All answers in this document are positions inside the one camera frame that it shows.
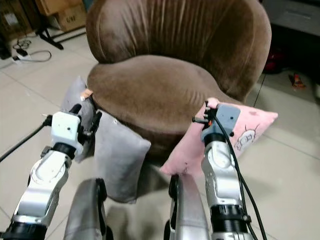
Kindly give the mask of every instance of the pink pillow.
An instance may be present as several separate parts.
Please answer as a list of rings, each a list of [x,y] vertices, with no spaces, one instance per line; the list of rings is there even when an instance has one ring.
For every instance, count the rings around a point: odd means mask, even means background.
[[[255,142],[278,117],[275,112],[263,111],[254,107],[219,102],[216,98],[208,99],[208,106],[217,108],[218,104],[232,105],[240,109],[240,115],[233,129],[234,136],[230,137],[236,157],[251,143]],[[195,115],[203,118],[205,105]],[[199,123],[192,122],[185,135],[173,149],[168,160],[160,168],[165,174],[174,175],[188,173],[198,175],[202,173],[201,163],[204,157],[205,145],[201,141],[202,128]]]

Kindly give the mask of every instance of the chair seat cushion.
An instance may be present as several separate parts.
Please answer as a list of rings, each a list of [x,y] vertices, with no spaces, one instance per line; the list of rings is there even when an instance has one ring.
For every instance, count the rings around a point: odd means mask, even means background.
[[[88,76],[97,106],[151,142],[148,158],[165,161],[207,98],[239,104],[203,68],[142,55],[97,64]]]

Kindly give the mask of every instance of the white tile floor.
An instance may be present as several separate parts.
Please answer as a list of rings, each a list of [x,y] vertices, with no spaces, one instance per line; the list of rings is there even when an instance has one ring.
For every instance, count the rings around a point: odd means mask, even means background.
[[[38,126],[42,113],[57,111],[70,82],[78,75],[85,78],[97,63],[84,35],[65,42],[63,51],[39,38],[31,41],[29,52],[50,50],[52,59],[0,70],[0,154]],[[0,61],[0,68],[7,62]],[[293,90],[288,74],[262,75],[249,95],[248,105],[278,112],[279,118],[241,156],[240,167],[260,209],[268,239],[315,240],[320,213],[320,106],[308,78],[302,75],[306,89]],[[10,222],[31,166],[50,144],[49,131],[42,131],[0,164],[0,231]],[[47,239],[63,238],[77,186],[92,175],[92,158],[73,163]],[[206,202],[203,180],[197,182]],[[170,208],[166,189],[141,197],[135,205],[111,200],[105,205],[116,240],[162,239]],[[248,209],[257,227],[249,204]]]

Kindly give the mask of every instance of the cardboard box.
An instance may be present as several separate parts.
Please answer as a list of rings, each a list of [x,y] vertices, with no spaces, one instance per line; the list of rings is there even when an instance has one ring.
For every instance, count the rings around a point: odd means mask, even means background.
[[[45,16],[79,5],[82,0],[35,0],[39,12]]]
[[[0,0],[0,33],[10,41],[32,32],[19,0]]]
[[[51,26],[67,32],[86,24],[85,6],[79,4],[48,17]]]

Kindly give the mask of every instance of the gray pillow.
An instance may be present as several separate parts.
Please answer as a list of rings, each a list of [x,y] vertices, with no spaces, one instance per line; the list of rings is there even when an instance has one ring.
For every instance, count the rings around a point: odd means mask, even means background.
[[[135,203],[140,170],[151,143],[101,112],[95,134],[96,175],[104,179],[109,198],[119,203]]]
[[[79,111],[78,115],[81,116],[81,125],[84,127],[84,129],[90,128],[92,120],[96,114],[96,109],[91,97],[88,97],[84,101],[81,100],[81,93],[86,88],[86,83],[80,76],[78,76],[68,88],[60,108],[62,112],[68,112],[74,105],[81,104],[81,110]],[[93,145],[94,139],[92,139],[90,142],[86,141],[83,145],[82,154],[76,156],[74,160],[79,163],[83,159],[89,157],[89,155],[93,152]]]

